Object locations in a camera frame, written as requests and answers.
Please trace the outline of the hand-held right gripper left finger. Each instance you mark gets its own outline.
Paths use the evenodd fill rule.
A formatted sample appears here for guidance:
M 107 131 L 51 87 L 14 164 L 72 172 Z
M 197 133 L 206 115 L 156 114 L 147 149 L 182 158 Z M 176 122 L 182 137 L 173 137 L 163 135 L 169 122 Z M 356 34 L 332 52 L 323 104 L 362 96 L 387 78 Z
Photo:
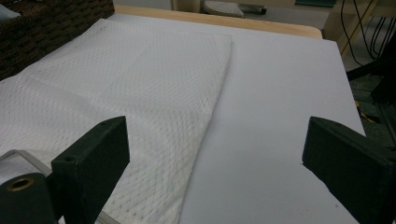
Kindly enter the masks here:
M 51 162 L 67 224 L 93 224 L 130 162 L 126 118 L 100 122 Z

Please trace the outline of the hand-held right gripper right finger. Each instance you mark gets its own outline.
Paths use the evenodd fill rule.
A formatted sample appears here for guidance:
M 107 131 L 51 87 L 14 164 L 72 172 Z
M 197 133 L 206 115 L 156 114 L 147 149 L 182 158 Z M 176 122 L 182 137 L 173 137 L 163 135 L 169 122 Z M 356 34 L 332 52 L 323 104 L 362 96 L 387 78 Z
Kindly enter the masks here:
M 302 161 L 360 224 L 396 221 L 396 151 L 312 117 Z

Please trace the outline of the white mesh laundry bag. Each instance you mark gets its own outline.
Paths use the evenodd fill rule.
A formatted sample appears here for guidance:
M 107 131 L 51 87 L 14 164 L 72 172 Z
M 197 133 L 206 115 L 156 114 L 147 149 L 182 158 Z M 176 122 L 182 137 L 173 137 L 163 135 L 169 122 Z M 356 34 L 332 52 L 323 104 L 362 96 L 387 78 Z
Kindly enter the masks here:
M 23 149 L 49 163 L 123 116 L 131 160 L 106 213 L 119 224 L 177 224 L 231 51 L 228 35 L 100 20 L 0 81 L 0 155 Z

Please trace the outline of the yellow and black tape strip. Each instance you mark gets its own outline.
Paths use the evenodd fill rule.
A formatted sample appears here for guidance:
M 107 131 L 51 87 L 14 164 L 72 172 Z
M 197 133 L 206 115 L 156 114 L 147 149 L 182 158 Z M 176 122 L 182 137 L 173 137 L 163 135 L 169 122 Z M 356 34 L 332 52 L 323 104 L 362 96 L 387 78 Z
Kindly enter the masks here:
M 361 112 L 361 108 L 360 108 L 359 102 L 356 101 L 356 100 L 355 100 L 354 102 L 355 102 L 355 106 L 356 106 L 356 108 L 357 108 L 357 110 L 358 110 L 358 114 L 360 115 L 360 117 L 361 117 L 362 119 L 367 120 L 368 122 L 375 123 L 372 119 L 368 118 L 364 113 Z

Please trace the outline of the black metal stand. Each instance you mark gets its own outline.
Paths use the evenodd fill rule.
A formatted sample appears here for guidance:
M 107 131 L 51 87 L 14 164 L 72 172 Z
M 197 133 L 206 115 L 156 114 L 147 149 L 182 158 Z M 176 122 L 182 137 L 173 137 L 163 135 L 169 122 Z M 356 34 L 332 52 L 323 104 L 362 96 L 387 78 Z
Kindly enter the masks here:
M 396 103 L 396 32 L 392 35 L 378 60 L 346 73 L 349 81 L 366 75 L 382 77 L 382 80 L 371 92 L 371 96 L 376 102 Z

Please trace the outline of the brown wicker basket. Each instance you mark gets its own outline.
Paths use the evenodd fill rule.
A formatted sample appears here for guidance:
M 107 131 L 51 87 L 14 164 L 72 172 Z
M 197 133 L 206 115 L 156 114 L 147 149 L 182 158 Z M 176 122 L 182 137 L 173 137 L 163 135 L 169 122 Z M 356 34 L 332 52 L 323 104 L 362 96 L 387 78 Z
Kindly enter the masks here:
M 113 0 L 0 0 L 18 14 L 0 21 L 0 81 L 114 14 Z

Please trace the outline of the light wooden desk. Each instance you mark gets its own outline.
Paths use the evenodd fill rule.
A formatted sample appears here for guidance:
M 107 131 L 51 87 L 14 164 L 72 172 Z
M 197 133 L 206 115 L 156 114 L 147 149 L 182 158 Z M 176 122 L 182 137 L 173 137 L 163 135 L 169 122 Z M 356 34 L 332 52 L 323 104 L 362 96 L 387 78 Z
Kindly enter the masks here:
M 353 42 L 364 23 L 371 16 L 396 19 L 396 0 L 335 0 L 333 7 L 296 4 L 296 0 L 212 0 L 266 7 L 284 7 L 329 12 L 322 33 L 337 43 L 342 55 L 349 51 L 348 41 Z

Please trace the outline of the wooden table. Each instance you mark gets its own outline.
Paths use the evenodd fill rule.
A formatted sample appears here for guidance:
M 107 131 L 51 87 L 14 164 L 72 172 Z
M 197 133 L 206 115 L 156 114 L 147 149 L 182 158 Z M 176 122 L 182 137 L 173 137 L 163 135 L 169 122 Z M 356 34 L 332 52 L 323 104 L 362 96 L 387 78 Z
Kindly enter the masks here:
M 318 28 L 312 26 L 289 24 L 274 21 L 256 21 L 216 15 L 206 15 L 192 12 L 165 10 L 158 8 L 134 7 L 115 5 L 118 14 L 134 15 L 172 21 L 196 22 L 202 24 L 226 26 L 254 31 L 279 33 L 284 35 L 297 35 L 322 39 L 322 33 Z

